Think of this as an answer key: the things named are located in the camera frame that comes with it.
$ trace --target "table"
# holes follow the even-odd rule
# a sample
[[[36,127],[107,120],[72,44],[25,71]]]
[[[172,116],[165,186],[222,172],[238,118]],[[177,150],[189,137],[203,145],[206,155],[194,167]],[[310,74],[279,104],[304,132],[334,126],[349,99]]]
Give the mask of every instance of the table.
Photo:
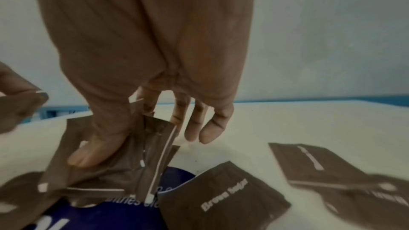
[[[409,179],[409,108],[364,101],[237,103],[225,133],[211,144],[188,143],[181,134],[170,166],[200,173],[231,160],[280,191],[290,210],[269,229],[361,229],[329,213],[318,194],[291,187],[268,142],[326,147],[367,173]],[[173,105],[158,105],[155,116],[171,117]],[[0,184],[28,171],[44,170],[66,127],[63,116],[0,135]]]

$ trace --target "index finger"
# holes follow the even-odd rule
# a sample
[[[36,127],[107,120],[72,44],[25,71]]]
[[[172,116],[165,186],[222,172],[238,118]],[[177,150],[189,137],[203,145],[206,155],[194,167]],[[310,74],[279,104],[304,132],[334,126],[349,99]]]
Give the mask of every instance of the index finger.
[[[5,95],[16,95],[23,92],[35,92],[38,87],[22,78],[8,65],[0,62],[0,92]]]

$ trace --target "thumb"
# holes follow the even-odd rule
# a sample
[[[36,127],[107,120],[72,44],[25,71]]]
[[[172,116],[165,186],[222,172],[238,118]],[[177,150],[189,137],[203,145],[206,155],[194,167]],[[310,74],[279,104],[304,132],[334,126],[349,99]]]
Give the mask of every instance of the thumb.
[[[68,158],[68,164],[77,167],[95,166],[112,156],[128,136],[131,122],[128,98],[85,98],[93,112],[93,133],[89,142]]]

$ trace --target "blue object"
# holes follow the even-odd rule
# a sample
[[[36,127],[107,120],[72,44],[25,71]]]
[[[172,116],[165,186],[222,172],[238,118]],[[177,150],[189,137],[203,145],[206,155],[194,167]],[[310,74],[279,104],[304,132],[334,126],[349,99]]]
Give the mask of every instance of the blue object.
[[[162,175],[158,190],[170,190],[194,178],[194,174],[168,167]],[[155,198],[152,204],[143,204],[132,198],[108,199],[90,208],[71,207],[60,200],[40,219],[24,230],[166,230],[165,222]]]

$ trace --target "wall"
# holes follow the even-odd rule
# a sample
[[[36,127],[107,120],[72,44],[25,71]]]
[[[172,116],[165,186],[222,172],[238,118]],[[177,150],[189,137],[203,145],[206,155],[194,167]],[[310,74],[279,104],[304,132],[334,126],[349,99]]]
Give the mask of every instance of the wall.
[[[255,0],[237,100],[409,94],[408,54],[407,0]],[[0,60],[49,105],[85,104],[56,57],[35,0],[0,0]]]

